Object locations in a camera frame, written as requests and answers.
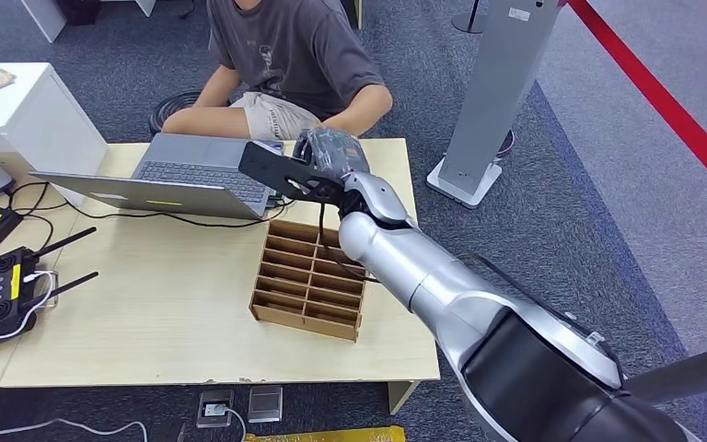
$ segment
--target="beige shorts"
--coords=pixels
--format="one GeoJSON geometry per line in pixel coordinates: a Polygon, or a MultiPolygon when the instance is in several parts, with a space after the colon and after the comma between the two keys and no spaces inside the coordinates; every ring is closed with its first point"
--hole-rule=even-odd
{"type": "Polygon", "coordinates": [[[308,110],[261,92],[246,92],[231,107],[245,111],[254,140],[296,140],[302,130],[319,122],[308,110]]]}

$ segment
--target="robotic arm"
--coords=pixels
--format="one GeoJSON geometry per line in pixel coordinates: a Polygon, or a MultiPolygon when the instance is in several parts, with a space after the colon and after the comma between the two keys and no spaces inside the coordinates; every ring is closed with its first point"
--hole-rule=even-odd
{"type": "Polygon", "coordinates": [[[295,157],[249,143],[240,171],[339,208],[340,243],[432,332],[469,402],[505,441],[694,440],[623,388],[616,361],[569,321],[506,296],[418,228],[361,147],[320,128],[295,157]]]}

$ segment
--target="gray t-shirt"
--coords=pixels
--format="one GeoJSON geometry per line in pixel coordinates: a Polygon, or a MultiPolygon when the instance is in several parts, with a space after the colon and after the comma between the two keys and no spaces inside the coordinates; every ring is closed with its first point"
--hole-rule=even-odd
{"type": "Polygon", "coordinates": [[[362,87],[383,85],[339,0],[261,0],[247,11],[234,0],[208,0],[207,9],[211,54],[251,91],[324,121],[362,87]]]}

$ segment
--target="grid compartment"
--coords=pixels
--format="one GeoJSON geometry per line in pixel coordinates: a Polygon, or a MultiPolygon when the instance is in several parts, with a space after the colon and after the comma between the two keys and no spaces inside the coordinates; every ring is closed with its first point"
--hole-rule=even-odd
{"type": "Polygon", "coordinates": [[[327,248],[315,226],[272,221],[250,311],[257,320],[356,341],[366,271],[340,250],[336,230],[324,229],[323,239],[327,248]]]}

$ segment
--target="silver laptop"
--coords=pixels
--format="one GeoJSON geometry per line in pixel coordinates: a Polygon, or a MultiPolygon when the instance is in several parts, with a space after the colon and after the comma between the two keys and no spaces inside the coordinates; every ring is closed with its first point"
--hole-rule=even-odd
{"type": "MultiPolygon", "coordinates": [[[[273,190],[238,170],[250,140],[157,134],[132,177],[31,175],[124,209],[256,219],[273,190]]],[[[280,142],[260,142],[282,152],[280,142]]]]}
{"type": "Polygon", "coordinates": [[[219,187],[69,173],[29,174],[121,209],[241,219],[261,219],[264,213],[263,204],[261,211],[257,212],[232,192],[219,187]]]}

